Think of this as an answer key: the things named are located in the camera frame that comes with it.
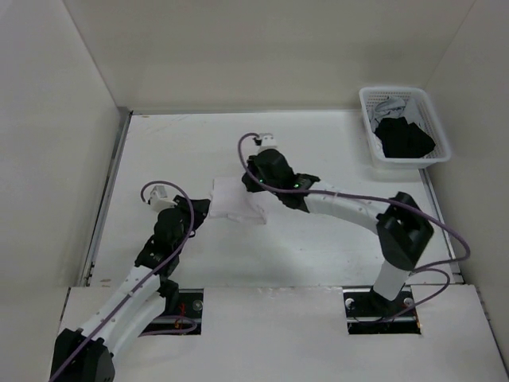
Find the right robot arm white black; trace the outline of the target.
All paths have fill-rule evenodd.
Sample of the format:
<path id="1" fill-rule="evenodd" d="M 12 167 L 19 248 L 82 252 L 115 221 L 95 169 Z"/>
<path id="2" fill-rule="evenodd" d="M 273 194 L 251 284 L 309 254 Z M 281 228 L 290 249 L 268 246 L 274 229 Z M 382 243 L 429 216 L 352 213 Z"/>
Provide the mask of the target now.
<path id="1" fill-rule="evenodd" d="M 382 210 L 371 197 L 347 197 L 319 177 L 296 173 L 276 149 L 265 149 L 242 159 L 242 182 L 249 193 L 268 191 L 285 207 L 308 214 L 330 216 L 377 236 L 383 263 L 369 292 L 369 306 L 389 314 L 434 234 L 415 200 L 407 193 L 384 199 Z"/>

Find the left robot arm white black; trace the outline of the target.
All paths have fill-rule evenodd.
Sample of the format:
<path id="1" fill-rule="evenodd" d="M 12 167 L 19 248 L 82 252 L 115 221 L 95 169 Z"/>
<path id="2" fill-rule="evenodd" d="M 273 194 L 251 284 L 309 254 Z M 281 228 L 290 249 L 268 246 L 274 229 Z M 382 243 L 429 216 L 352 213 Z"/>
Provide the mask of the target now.
<path id="1" fill-rule="evenodd" d="M 114 380 L 117 363 L 133 340 L 158 316 L 176 313 L 179 286 L 170 277 L 210 204 L 209 199 L 176 196 L 158 213 L 152 236 L 119 288 L 84 324 L 58 334 L 51 381 Z"/>

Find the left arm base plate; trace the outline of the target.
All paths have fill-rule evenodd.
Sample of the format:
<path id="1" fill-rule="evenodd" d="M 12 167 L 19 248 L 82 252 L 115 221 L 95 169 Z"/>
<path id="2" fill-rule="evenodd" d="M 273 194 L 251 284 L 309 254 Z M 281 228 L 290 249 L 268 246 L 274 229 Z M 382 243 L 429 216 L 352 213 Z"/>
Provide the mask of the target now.
<path id="1" fill-rule="evenodd" d="M 180 289 L 178 299 L 167 303 L 143 331 L 143 335 L 201 335 L 203 289 Z"/>

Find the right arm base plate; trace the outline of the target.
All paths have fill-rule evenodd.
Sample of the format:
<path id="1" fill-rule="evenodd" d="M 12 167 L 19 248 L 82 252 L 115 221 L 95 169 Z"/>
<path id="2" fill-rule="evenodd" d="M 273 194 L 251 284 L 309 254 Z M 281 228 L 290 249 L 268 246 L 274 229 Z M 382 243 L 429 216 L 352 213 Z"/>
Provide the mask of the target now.
<path id="1" fill-rule="evenodd" d="M 417 311 L 409 287 L 394 301 L 378 298 L 369 288 L 343 289 L 348 333 L 351 335 L 421 334 Z"/>

